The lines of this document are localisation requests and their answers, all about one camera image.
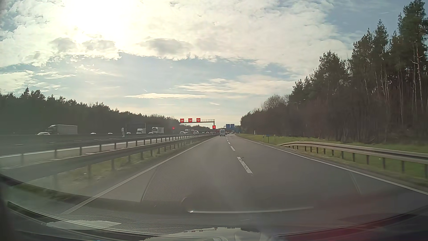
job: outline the white truck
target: white truck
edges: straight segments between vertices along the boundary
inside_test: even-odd
[[[77,135],[77,126],[51,125],[46,132],[49,132],[51,135]]]
[[[164,134],[163,127],[152,127],[153,134]]]
[[[146,130],[145,129],[137,129],[136,134],[146,134]]]

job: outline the sky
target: sky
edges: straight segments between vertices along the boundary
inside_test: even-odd
[[[391,34],[409,2],[6,0],[0,91],[238,125],[379,19]]]

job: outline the asphalt road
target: asphalt road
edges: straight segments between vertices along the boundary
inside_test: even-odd
[[[40,202],[36,207],[35,200],[27,205],[66,219],[104,217],[117,223],[111,228],[168,234],[225,225],[286,226],[287,232],[301,232],[378,220],[428,203],[424,193],[235,135],[209,139],[117,183],[107,191],[94,190],[92,202],[77,206]],[[105,210],[91,205],[97,199],[153,208],[180,204],[183,213]]]
[[[165,138],[161,136],[157,138],[152,138],[151,142],[152,143],[156,143],[156,141],[160,142],[161,138],[162,138],[162,141],[164,142]],[[137,145],[143,145],[143,144],[144,144],[143,140],[137,142]],[[145,141],[145,144],[146,145],[150,144],[150,139],[147,139]],[[134,147],[135,145],[136,145],[135,141],[128,142],[129,147]],[[124,141],[116,143],[116,149],[125,148],[125,147],[126,147],[126,142]],[[114,143],[101,145],[101,151],[108,151],[113,149],[114,149]],[[82,154],[96,153],[99,151],[100,151],[99,145],[82,147]],[[65,158],[65,157],[74,157],[74,156],[78,156],[79,154],[80,154],[79,148],[60,149],[60,150],[57,150],[56,158],[59,159],[59,158]],[[28,165],[28,164],[40,162],[40,161],[52,160],[54,158],[55,158],[54,150],[25,153],[23,157],[24,165]],[[11,166],[19,166],[19,165],[21,165],[20,154],[0,156],[0,167],[11,167]]]

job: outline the dashed white line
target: dashed white line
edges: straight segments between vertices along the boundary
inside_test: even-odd
[[[251,175],[253,174],[253,172],[248,168],[248,166],[245,164],[245,162],[242,160],[242,158],[237,157],[239,162],[242,164],[242,166],[244,167],[245,171],[247,171],[248,173],[250,173]]]

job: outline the cloud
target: cloud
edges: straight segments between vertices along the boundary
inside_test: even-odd
[[[199,98],[208,98],[206,95],[192,95],[192,94],[157,94],[157,93],[147,93],[140,95],[132,95],[126,97],[134,97],[141,99],[165,99],[165,98],[177,98],[177,99],[199,99]]]
[[[270,95],[274,93],[290,93],[294,81],[267,75],[241,75],[236,80],[223,78],[210,79],[206,83],[176,85],[186,91],[198,91],[204,93],[237,93]]]
[[[13,72],[0,74],[0,91],[15,92],[20,90],[30,82],[36,83],[27,72]]]
[[[3,33],[0,67],[43,66],[65,54],[117,59],[124,52],[174,60],[248,59],[306,75],[323,52],[345,57],[351,51],[352,42],[326,22],[332,2],[17,1],[5,14],[16,29]]]

